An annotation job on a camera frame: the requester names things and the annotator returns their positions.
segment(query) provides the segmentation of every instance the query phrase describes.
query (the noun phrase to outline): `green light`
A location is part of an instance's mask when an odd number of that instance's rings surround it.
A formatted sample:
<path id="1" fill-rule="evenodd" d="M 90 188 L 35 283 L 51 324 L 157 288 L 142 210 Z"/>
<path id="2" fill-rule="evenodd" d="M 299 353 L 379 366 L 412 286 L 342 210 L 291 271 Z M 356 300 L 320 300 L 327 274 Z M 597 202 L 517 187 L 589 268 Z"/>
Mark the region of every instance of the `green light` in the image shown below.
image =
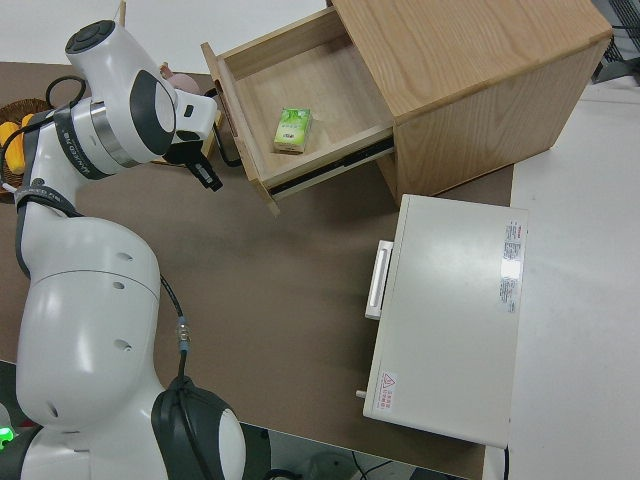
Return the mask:
<path id="1" fill-rule="evenodd" d="M 13 440 L 13 430 L 9 427 L 0 428 L 0 452 L 4 450 L 4 444 Z"/>

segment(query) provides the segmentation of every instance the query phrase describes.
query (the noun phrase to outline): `white box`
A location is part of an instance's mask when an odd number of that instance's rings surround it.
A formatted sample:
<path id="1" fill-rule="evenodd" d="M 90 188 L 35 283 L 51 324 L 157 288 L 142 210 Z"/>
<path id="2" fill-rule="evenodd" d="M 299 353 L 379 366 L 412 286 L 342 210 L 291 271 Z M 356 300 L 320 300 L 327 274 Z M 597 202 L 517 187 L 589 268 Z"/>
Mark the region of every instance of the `white box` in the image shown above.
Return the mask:
<path id="1" fill-rule="evenodd" d="M 365 416 L 506 447 L 527 218 L 403 196 Z"/>

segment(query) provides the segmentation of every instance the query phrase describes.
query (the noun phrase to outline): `sticker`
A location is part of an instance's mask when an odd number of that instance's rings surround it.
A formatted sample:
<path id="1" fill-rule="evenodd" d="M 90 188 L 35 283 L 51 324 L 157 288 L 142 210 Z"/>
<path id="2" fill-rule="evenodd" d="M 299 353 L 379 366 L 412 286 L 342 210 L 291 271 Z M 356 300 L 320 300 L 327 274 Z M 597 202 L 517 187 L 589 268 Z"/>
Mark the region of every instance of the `sticker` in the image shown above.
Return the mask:
<path id="1" fill-rule="evenodd" d="M 513 220 L 505 227 L 502 264 L 500 265 L 500 305 L 514 313 L 520 301 L 523 226 Z"/>
<path id="2" fill-rule="evenodd" d="M 391 412 L 393 408 L 393 396 L 398 382 L 398 376 L 391 372 L 382 372 L 378 380 L 378 391 L 375 407 L 383 412 Z"/>

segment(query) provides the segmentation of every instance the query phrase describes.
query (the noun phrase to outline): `wooden cabinet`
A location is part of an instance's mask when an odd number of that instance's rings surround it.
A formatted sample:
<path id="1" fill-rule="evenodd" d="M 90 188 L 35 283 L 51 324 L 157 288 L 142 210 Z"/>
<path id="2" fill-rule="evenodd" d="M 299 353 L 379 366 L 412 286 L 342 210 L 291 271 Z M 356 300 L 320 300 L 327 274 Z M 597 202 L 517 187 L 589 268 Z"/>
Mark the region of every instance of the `wooden cabinet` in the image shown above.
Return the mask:
<path id="1" fill-rule="evenodd" d="M 435 195 L 555 142 L 611 36 L 589 0 L 336 0 L 216 56 L 203 52 L 249 180 L 275 201 L 378 159 Z M 283 107 L 310 108 L 302 154 Z"/>

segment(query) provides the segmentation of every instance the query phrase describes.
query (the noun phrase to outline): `pink object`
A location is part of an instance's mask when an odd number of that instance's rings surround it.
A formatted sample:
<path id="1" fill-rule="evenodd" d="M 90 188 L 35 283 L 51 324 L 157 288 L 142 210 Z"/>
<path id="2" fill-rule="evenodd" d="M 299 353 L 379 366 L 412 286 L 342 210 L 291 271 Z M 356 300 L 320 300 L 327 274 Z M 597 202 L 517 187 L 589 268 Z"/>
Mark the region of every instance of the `pink object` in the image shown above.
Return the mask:
<path id="1" fill-rule="evenodd" d="M 200 90 L 200 87 L 193 78 L 184 73 L 173 73 L 167 63 L 164 63 L 160 67 L 160 74 L 176 90 L 193 93 L 194 95 L 202 95 L 202 90 Z"/>

